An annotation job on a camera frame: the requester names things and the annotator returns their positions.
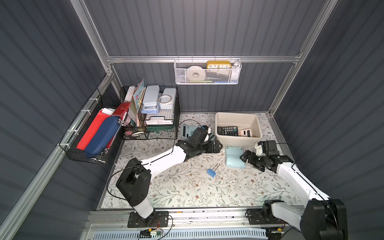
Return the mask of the white tape roll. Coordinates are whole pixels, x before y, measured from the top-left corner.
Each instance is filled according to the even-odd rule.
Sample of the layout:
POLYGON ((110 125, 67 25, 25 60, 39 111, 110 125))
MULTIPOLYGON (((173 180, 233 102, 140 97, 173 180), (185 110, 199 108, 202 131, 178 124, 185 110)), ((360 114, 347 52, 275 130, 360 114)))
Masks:
POLYGON ((199 66, 191 66, 186 69, 186 77, 190 82, 201 82, 206 79, 206 70, 199 66))

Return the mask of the red folder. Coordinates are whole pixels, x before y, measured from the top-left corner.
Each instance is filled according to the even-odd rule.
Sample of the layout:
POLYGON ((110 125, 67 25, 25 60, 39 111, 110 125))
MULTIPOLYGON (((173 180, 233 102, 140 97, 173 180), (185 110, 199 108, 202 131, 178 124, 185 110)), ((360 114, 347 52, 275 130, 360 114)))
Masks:
MULTIPOLYGON (((123 123, 125 122, 130 106, 131 106, 131 103, 125 102, 120 104, 116 109, 102 108, 97 113, 96 117, 94 118, 94 120, 92 121, 88 129, 86 130, 85 134, 77 144, 76 148, 78 150, 84 151, 87 145, 89 144, 89 142, 91 141, 91 139, 93 138, 93 136, 95 135, 95 133, 97 132, 97 130, 99 129, 99 127, 101 126, 101 124, 103 123, 103 121, 108 117, 118 116, 120 118, 119 122, 122 126, 123 123)), ((111 139, 111 141, 108 143, 106 148, 109 148, 111 146, 115 136, 111 139)))

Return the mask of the black calculator front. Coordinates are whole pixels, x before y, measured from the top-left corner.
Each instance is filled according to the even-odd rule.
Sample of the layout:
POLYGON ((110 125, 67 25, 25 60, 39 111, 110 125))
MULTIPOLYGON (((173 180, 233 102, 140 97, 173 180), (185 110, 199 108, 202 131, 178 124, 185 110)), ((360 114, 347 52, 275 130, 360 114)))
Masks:
POLYGON ((226 127, 217 126, 217 133, 218 135, 221 135, 221 136, 238 137, 239 129, 236 126, 226 126, 226 127))

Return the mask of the beige plastic storage box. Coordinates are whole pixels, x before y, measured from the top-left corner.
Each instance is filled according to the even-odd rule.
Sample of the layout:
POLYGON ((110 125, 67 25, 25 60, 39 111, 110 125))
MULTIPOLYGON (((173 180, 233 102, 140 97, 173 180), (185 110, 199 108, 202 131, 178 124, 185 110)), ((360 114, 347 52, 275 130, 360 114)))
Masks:
POLYGON ((217 139, 227 147, 251 148, 263 138, 259 118, 255 114, 225 113, 215 115, 215 134, 217 139), (238 129, 252 129, 253 137, 221 136, 217 133, 217 126, 236 126, 238 129))

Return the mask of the blue binder clip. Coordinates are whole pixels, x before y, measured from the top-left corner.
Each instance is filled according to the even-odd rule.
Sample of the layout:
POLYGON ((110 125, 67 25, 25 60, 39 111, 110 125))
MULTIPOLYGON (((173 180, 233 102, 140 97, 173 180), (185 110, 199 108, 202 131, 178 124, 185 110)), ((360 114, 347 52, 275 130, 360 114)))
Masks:
POLYGON ((219 167, 219 164, 216 164, 215 167, 213 167, 213 168, 209 168, 209 169, 207 170, 207 174, 208 174, 209 176, 211 176, 212 178, 214 178, 214 177, 217 175, 216 170, 218 169, 218 167, 219 167))

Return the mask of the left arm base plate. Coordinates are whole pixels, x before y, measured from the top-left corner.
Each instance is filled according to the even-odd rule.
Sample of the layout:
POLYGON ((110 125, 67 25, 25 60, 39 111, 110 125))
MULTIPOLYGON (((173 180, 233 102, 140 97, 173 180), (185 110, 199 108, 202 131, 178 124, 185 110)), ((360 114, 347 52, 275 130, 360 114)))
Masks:
POLYGON ((129 215, 127 227, 133 228, 165 228, 171 219, 168 211, 154 211, 147 218, 142 218, 137 212, 129 215))

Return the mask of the blue pencil pouch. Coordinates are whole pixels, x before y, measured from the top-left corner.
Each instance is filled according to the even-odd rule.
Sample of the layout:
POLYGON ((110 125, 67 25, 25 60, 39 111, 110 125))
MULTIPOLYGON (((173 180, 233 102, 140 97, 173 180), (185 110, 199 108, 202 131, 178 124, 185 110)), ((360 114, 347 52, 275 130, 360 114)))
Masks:
POLYGON ((121 126, 119 121, 120 118, 118 116, 111 116, 103 121, 84 150, 87 158, 99 155, 107 147, 121 126))

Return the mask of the pink calculator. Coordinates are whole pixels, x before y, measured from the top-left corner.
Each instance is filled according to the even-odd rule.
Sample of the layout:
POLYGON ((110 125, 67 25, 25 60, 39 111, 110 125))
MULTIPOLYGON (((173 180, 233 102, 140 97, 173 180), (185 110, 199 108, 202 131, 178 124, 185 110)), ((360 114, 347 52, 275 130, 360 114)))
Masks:
POLYGON ((253 137, 252 129, 239 129, 239 137, 253 137))

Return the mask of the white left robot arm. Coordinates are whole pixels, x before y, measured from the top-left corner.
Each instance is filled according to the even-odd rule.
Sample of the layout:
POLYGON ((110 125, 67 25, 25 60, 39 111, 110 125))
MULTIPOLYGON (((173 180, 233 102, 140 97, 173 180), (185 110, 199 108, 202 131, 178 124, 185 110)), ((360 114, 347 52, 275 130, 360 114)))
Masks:
POLYGON ((131 159, 122 170, 116 187, 124 199, 141 218, 147 219, 154 213, 148 200, 150 183, 162 172, 173 166, 200 156, 219 153, 223 145, 205 128, 197 128, 187 140, 178 140, 168 151, 150 159, 131 159))

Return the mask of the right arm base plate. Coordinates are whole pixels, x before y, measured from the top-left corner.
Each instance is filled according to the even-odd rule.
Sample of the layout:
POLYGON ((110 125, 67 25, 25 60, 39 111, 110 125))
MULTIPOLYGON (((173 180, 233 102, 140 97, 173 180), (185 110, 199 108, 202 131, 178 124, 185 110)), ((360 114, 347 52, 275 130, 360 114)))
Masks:
POLYGON ((263 209, 247 209, 245 217, 248 219, 250 225, 271 225, 280 224, 283 227, 286 222, 274 217, 271 211, 263 209))

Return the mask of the small circuit board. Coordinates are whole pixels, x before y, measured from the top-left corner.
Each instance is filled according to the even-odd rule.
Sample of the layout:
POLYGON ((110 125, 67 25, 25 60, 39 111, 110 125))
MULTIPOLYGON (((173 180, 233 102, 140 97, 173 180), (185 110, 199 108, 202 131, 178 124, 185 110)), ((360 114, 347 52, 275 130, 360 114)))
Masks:
POLYGON ((157 237, 162 237, 164 231, 160 229, 147 229, 147 230, 142 230, 139 233, 138 239, 150 239, 150 238, 157 238, 157 237))

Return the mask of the white pencil case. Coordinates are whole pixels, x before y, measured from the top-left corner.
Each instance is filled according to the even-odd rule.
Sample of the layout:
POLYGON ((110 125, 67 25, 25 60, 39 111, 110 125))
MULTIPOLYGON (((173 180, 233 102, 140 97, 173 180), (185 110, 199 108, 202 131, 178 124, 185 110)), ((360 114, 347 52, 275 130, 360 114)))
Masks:
POLYGON ((148 86, 145 91, 145 95, 142 101, 142 105, 144 108, 146 107, 154 107, 158 104, 158 98, 160 93, 159 85, 148 86))

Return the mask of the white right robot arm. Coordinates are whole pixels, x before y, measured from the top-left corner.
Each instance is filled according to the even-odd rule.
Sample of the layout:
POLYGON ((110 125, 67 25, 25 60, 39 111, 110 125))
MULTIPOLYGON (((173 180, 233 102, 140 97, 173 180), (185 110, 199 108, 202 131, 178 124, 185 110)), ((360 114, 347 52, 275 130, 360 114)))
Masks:
POLYGON ((292 207, 282 200, 266 200, 260 211, 247 210, 250 224, 257 221, 290 225, 306 240, 348 239, 347 210, 339 199, 332 199, 317 188, 295 166, 289 156, 281 155, 275 141, 260 141, 256 151, 245 151, 240 159, 261 172, 269 170, 285 180, 304 205, 292 207))

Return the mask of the yellow clock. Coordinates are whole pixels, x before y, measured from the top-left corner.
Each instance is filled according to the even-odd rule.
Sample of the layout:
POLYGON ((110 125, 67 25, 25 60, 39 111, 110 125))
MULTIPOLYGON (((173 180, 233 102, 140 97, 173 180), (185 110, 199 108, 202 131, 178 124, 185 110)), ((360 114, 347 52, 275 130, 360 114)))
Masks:
POLYGON ((207 61, 207 69, 231 69, 232 65, 230 61, 207 61))

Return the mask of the colourful books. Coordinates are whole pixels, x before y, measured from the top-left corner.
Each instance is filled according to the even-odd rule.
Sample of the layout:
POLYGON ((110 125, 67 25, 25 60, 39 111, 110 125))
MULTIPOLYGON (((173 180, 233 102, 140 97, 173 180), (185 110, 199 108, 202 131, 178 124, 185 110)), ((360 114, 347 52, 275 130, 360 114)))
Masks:
POLYGON ((143 102, 143 98, 146 91, 146 85, 144 79, 138 83, 136 87, 134 87, 134 91, 132 92, 131 87, 127 93, 130 93, 131 98, 129 99, 131 102, 129 116, 136 123, 136 126, 141 127, 142 124, 140 122, 140 107, 143 102))

